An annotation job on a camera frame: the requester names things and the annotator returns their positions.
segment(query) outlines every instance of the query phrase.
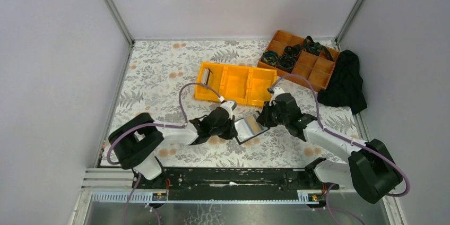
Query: metal frame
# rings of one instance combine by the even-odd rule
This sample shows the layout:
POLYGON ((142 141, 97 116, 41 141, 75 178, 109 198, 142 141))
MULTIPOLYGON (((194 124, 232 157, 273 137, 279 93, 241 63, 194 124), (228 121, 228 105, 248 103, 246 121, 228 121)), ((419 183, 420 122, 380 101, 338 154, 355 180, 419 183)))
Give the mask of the metal frame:
MULTIPOLYGON (((122 90, 123 81, 125 80, 125 74, 128 68, 128 63, 131 58, 131 54, 133 52, 134 39, 129 32, 123 18, 121 17, 116 5, 113 0, 104 0, 108 10, 116 21, 120 31, 122 32, 125 40, 129 43, 130 47, 128 50, 128 56, 124 61, 124 66, 121 71, 120 79, 118 82, 118 86, 116 89, 116 95, 113 100, 113 104, 111 110, 108 115, 107 125, 105 126, 105 130, 103 132, 103 139, 106 139, 109 129, 111 127, 112 118, 114 116, 115 109, 117 107, 117 102, 119 99, 120 92, 122 90)), ((352 21, 354 20, 356 14, 358 13, 361 5, 364 0, 357 0, 348 15, 344 25, 339 31, 338 35, 334 38, 335 45, 340 50, 340 41, 348 31, 348 28, 352 21)), ((316 38, 317 40, 333 40, 333 38, 316 38)), ((358 129, 358 133, 363 139, 370 139, 369 132, 367 130, 367 125, 364 121, 364 117, 362 114, 357 114, 354 116, 355 124, 358 129)), ((97 153, 94 165, 97 165, 97 161, 99 158, 99 154, 101 151, 101 145, 99 146, 99 151, 97 153)), ((86 217, 89 212, 89 206, 92 201, 92 196, 95 192, 127 192, 131 191, 131 185, 133 181, 133 173, 130 170, 122 170, 121 168, 88 168, 86 170, 84 180, 82 183, 82 188, 79 194, 79 198, 75 205, 75 208, 72 212, 71 218, 68 222, 68 225, 83 225, 85 223, 86 217)), ((136 192, 160 192, 160 189, 137 189, 136 192)), ((352 189, 339 189, 338 192, 354 192, 352 189)), ((303 193, 318 193, 319 191, 302 191, 303 193)), ((403 210, 399 204, 397 198, 393 197, 384 197, 383 202, 385 205, 386 212, 388 214, 388 218, 391 224, 404 224, 406 225, 406 221, 404 218, 403 210)))
POLYGON ((97 155, 95 156, 95 159, 94 159, 91 167, 97 166, 103 142, 105 141, 105 139, 107 139, 109 130, 111 129, 111 123, 113 122, 114 113, 117 108, 117 103, 119 102, 120 93, 122 91, 122 87, 125 82, 125 75, 128 70, 128 64, 129 64, 129 60, 131 59, 131 54, 133 53, 133 50, 134 50, 134 45, 130 45, 128 48, 128 54, 126 56, 126 59, 124 60, 123 66, 122 66, 122 71, 120 72, 119 81, 116 86, 116 91, 114 92, 114 98, 112 100, 111 108, 109 109, 108 117, 106 119, 106 125, 105 125, 105 128, 102 133, 102 139, 100 141, 100 145, 97 150, 97 155))
POLYGON ((345 34, 347 33, 351 23, 353 22, 356 14, 358 13, 359 9, 361 8, 361 5, 363 4, 364 0, 356 0, 356 2, 353 5, 353 8, 350 11, 350 14, 347 16, 347 19, 344 22, 344 25, 342 26, 341 30, 336 36, 336 43, 340 43, 342 39, 344 38, 345 34))
POLYGON ((116 7, 116 4, 114 4, 113 0, 104 0, 106 6, 109 9, 109 12, 111 13, 112 17, 117 23, 117 26, 119 27, 120 31, 122 32, 122 35, 124 35, 125 40, 128 42, 128 44, 131 46, 134 42, 133 36, 128 30, 128 27, 126 26, 124 19, 122 19, 122 16, 119 13, 119 10, 116 7))

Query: brown compartment tray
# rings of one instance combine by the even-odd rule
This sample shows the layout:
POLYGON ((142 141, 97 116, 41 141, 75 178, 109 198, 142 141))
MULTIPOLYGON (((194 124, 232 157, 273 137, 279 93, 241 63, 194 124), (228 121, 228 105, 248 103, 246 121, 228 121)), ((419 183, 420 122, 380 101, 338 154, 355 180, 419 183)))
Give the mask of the brown compartment tray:
MULTIPOLYGON (((298 44, 302 45, 303 41, 304 38, 302 37, 295 36, 286 31, 278 30, 267 46, 266 51, 275 51, 278 56, 281 57, 286 46, 294 46, 298 44)), ((294 69, 292 70, 292 74, 298 74, 306 78, 311 83, 315 91, 326 89, 330 81, 330 77, 333 73, 335 62, 339 57, 340 52, 338 50, 330 47, 326 48, 330 52, 331 57, 333 57, 334 62, 328 60, 324 52, 321 52, 319 56, 316 56, 307 53, 306 51, 301 51, 294 69)), ((258 61, 258 67, 276 70, 278 76, 289 74, 288 72, 283 71, 276 66, 273 67, 271 65, 265 64, 261 61, 261 59, 258 61)), ((307 88, 309 87, 304 80, 298 77, 288 77, 286 79, 307 88)))

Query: floral tablecloth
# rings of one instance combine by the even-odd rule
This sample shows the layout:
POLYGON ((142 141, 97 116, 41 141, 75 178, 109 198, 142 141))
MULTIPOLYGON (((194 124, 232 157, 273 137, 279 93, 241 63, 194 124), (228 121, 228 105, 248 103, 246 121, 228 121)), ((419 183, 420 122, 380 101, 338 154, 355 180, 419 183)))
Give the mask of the floral tablecloth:
MULTIPOLYGON (((137 41, 125 76, 111 132, 139 113, 150 113, 164 122, 183 122, 178 104, 178 91, 186 83, 195 82, 201 62, 217 62, 256 66, 269 41, 137 41)), ((331 41, 322 41, 332 46, 331 41)), ((302 112, 315 115, 314 98, 309 89, 287 80, 279 84, 296 99, 302 112)), ((183 105, 189 119, 208 114, 217 102, 194 99, 194 87, 186 88, 183 105)), ((259 110, 239 105, 236 118, 259 110)), ((324 123, 342 133, 357 137, 357 130, 349 107, 320 105, 324 123)), ((109 166, 105 141, 101 166, 109 166)), ((235 140, 211 137, 201 145, 164 145, 154 154, 166 167, 285 167, 302 168, 317 157, 333 161, 340 159, 320 146, 305 143, 289 135, 283 126, 238 145, 235 140)))

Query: leaf pattern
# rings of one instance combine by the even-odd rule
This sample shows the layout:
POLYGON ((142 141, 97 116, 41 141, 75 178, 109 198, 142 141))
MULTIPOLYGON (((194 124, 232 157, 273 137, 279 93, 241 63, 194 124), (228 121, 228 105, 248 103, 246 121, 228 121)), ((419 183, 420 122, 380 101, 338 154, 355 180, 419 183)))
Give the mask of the leaf pattern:
MULTIPOLYGON (((331 41, 320 41, 331 46, 331 41)), ((183 122, 178 104, 180 88, 197 80, 202 61, 245 64, 256 66, 269 41, 137 41, 130 59, 125 82, 111 123, 110 132, 139 113, 150 113, 152 118, 164 122, 183 122)), ((311 91, 283 80, 280 87, 295 97, 304 113, 315 115, 316 106, 311 91)), ((195 100, 194 87, 181 95, 189 119, 208 114, 219 104, 195 100)), ((320 105, 324 123, 347 135, 357 135, 349 107, 320 105)), ((242 118, 260 108, 238 106, 236 118, 242 118)), ((105 142, 101 166, 106 161, 109 142, 105 142)), ((282 127, 274 127, 260 136, 239 145, 235 140, 210 138, 206 143, 193 146, 181 144, 158 146, 156 155, 166 167, 304 167, 318 157, 342 162, 325 149, 289 135, 282 127)), ((117 161, 114 152, 111 156, 117 161)))

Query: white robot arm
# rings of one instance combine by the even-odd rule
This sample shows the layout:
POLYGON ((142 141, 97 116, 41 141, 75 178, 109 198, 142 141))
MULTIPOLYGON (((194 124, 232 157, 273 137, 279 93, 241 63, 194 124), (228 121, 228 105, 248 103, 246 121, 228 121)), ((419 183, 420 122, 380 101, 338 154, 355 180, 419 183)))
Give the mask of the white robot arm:
MULTIPOLYGON (((291 94, 280 87, 270 90, 272 98, 264 104, 261 115, 256 120, 265 127, 284 125, 289 133, 305 142, 317 144, 332 152, 346 163, 336 163, 318 158, 307 166, 324 183, 336 183, 354 188, 369 203, 376 203, 402 180, 402 176, 393 167, 379 157, 353 145, 359 143, 382 154, 393 162, 386 146, 377 139, 364 142, 351 138, 347 143, 324 131, 317 118, 303 114, 291 94)), ((327 128, 335 135, 342 133, 327 128)))
POLYGON ((134 169, 147 180, 153 180, 162 173, 162 165, 152 154, 160 144, 202 144, 211 136, 218 135, 232 139, 237 135, 234 128, 233 110, 237 104, 234 100, 224 101, 209 115, 182 123, 159 122, 148 113, 142 113, 114 131, 108 137, 111 144, 133 127, 143 124, 155 124, 127 134, 114 146, 114 152, 123 169, 134 169))

